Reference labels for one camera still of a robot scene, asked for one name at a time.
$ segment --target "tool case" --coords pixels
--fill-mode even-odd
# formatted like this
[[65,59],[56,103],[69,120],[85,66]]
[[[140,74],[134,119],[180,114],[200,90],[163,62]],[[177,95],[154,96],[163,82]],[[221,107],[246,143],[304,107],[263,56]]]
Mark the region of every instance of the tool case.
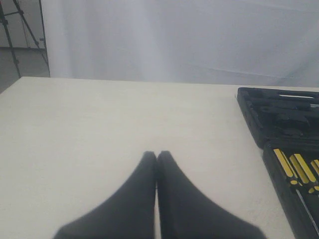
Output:
[[297,239],[319,239],[319,93],[239,88],[237,100]]

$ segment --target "black plastic case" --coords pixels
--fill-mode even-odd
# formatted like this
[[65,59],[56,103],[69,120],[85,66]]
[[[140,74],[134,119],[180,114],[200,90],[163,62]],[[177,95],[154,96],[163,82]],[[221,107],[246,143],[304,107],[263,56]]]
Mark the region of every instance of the black plastic case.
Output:
[[[282,207],[297,239],[319,239],[312,219],[295,189],[285,180],[275,148],[302,153],[305,161],[319,159],[319,93],[276,89],[239,88],[237,100]],[[300,193],[319,227],[319,197]]]

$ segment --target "white table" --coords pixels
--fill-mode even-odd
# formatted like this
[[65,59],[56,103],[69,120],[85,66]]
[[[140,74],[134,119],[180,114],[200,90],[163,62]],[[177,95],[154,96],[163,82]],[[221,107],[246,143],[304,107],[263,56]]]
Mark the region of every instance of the white table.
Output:
[[293,239],[237,88],[21,78],[0,94],[0,238],[52,238],[112,195],[144,151],[170,150],[218,205]]

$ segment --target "tool case lid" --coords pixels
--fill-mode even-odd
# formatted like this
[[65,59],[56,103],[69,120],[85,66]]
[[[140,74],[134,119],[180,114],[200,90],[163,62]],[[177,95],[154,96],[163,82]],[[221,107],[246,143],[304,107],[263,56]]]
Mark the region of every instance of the tool case lid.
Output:
[[268,141],[319,145],[319,92],[241,87],[237,100],[260,148]]

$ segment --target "white curtain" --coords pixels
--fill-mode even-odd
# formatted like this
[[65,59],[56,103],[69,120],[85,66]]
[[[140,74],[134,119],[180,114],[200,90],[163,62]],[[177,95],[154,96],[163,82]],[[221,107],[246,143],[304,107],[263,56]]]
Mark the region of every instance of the white curtain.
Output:
[[52,77],[319,86],[319,0],[42,0]]

